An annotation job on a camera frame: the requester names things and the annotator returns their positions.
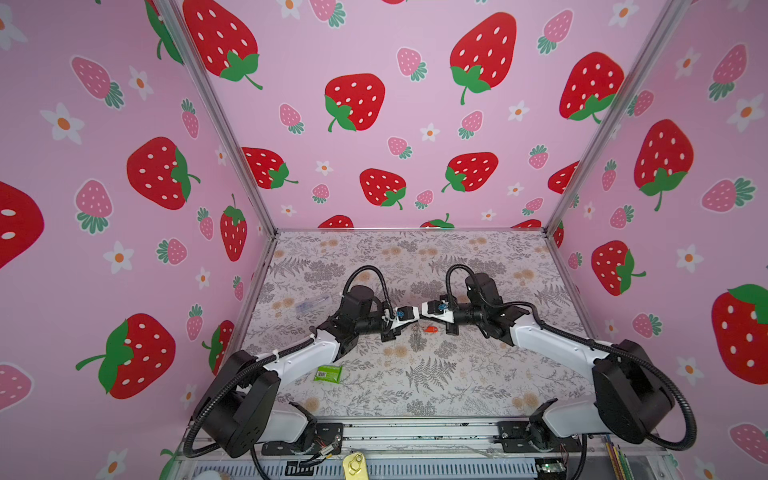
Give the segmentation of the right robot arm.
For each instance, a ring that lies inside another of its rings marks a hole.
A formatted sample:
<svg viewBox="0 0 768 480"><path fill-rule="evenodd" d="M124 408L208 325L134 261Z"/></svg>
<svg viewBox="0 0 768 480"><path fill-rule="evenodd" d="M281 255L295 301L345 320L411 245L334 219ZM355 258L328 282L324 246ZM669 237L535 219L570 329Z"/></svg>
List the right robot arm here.
<svg viewBox="0 0 768 480"><path fill-rule="evenodd" d="M488 275L467 265L453 265L447 272L458 270L467 274L467 302L447 291L422 304L421 318L445 324L450 335L475 326L484 337L546 357L590 384L589 393L548 400L530 415L527 437L536 449L551 450L567 437L602 434L672 451L694 446L698 428L692 406L639 344L601 342L557 328L533 303L502 300Z"/></svg>

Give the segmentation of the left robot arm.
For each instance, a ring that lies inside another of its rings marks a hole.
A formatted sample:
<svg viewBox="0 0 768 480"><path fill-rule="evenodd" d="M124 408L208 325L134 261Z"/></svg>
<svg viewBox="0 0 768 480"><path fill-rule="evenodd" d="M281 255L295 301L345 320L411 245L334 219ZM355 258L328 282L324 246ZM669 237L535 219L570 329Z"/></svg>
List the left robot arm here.
<svg viewBox="0 0 768 480"><path fill-rule="evenodd" d="M216 450L238 458L258 444L303 454L317 446L318 420L295 402L280 406L280 388L341 359L362 335L392 341L420 317L416 306L392 305L382 272L364 265L344 285L338 308L310 336L282 350L233 353L201 397L182 443L186 458Z"/></svg>

